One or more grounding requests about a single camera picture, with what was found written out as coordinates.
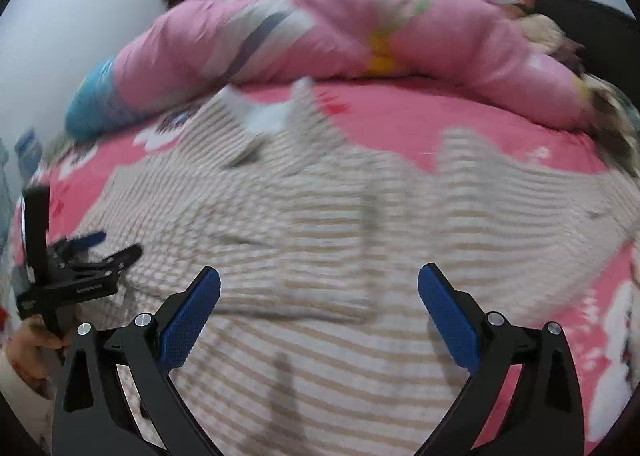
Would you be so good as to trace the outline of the left hand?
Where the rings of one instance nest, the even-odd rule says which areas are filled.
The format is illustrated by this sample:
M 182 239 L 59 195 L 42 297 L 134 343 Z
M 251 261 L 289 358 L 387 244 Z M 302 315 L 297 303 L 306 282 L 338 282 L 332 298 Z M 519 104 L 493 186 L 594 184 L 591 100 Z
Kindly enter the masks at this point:
M 50 377 L 43 352 L 61 350 L 70 346 L 70 336 L 61 338 L 49 331 L 40 315 L 24 320 L 6 344 L 4 353 L 17 376 L 34 390 L 43 386 Z

